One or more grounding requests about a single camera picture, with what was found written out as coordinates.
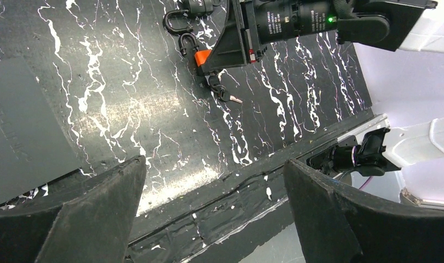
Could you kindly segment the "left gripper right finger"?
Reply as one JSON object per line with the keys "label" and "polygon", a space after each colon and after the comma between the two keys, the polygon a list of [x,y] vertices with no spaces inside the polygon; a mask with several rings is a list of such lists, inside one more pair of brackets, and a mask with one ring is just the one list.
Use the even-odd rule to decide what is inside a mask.
{"label": "left gripper right finger", "polygon": [[283,170],[306,262],[444,262],[444,211],[395,203],[289,159]]}

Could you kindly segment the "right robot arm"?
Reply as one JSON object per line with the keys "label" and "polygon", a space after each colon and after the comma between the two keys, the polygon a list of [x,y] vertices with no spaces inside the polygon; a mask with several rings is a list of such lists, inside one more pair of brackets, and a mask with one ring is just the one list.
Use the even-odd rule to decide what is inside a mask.
{"label": "right robot arm", "polygon": [[[198,51],[195,61],[208,85],[227,100],[218,71],[260,61],[269,43],[328,31],[337,32],[339,44],[444,53],[444,1],[229,1],[215,47]],[[307,163],[323,173],[381,176],[443,157],[444,118],[436,118],[369,131],[360,144],[335,145]]]}

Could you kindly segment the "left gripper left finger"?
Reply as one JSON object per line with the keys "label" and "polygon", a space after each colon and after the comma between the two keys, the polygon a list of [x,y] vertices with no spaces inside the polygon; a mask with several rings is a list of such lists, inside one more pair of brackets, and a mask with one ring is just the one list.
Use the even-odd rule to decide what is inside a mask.
{"label": "left gripper left finger", "polygon": [[0,262],[124,262],[144,156],[49,196],[0,209]]}

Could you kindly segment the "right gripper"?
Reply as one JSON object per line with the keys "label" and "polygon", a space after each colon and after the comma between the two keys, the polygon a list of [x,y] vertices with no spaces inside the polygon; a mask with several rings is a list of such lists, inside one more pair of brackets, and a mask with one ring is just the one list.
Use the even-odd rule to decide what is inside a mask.
{"label": "right gripper", "polygon": [[267,45],[261,43],[259,32],[255,1],[228,1],[224,28],[209,56],[198,67],[198,75],[260,62]]}

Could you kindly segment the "orange and black padlock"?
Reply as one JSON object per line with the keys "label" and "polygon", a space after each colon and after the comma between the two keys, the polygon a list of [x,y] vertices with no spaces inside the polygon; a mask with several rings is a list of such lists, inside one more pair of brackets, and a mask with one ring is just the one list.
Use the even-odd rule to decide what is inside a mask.
{"label": "orange and black padlock", "polygon": [[192,50],[196,64],[196,75],[199,78],[204,78],[206,84],[210,87],[221,87],[220,79],[216,72],[207,73],[203,71],[203,65],[206,63],[209,55],[211,54],[210,49],[200,50],[195,36],[191,33],[181,34],[178,38],[178,45],[182,56],[187,56],[189,54],[189,50]]}

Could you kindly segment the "key bunch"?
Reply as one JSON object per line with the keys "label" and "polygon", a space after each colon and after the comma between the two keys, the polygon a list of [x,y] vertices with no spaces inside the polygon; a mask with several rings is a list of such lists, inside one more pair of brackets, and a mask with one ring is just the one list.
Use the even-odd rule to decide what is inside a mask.
{"label": "key bunch", "polygon": [[217,95],[217,98],[223,102],[236,102],[239,104],[242,104],[243,101],[233,96],[227,88],[225,88],[221,82],[218,76],[216,75],[209,75],[206,76],[207,84],[209,85],[210,89]]}

